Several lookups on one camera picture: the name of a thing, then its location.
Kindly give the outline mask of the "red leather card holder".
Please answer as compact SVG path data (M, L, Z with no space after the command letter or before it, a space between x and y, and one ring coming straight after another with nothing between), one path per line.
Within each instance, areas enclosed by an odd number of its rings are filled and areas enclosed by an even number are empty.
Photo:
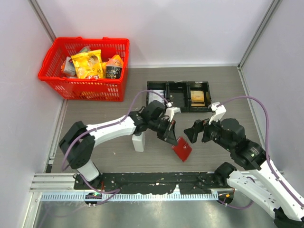
M191 146L188 144L188 142L183 138L179 137L177 139L177 145L173 145L171 148L175 152L175 154L183 161L185 162L190 153L192 152Z

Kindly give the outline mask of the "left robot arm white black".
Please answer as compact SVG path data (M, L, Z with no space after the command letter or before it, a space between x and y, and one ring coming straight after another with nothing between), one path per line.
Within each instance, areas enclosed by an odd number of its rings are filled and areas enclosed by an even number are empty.
M91 160L93 149L109 140L132 136L135 151L143 152L145 148L145 131L150 129L156 132L157 138L176 146L175 114L180 108L171 103L163 104L152 101L139 111L131 111L119 119L100 124L83 124L78 121L59 142L69 166L77 170L85 179L85 184L91 189L101 185L101 173Z

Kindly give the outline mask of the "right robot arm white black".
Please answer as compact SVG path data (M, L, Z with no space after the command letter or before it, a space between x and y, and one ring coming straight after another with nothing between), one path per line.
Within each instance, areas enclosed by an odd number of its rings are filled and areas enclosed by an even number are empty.
M215 170L214 181L217 186L230 186L237 189L254 203L259 205L273 218L278 228L302 228L304 226L304 208L279 183L283 176L267 161L266 151L245 135L245 129L236 119L211 121L196 120L184 133L191 143L197 141L202 132L202 142L213 141L230 153L231 159L253 175L261 186L250 181L242 172L228 162Z

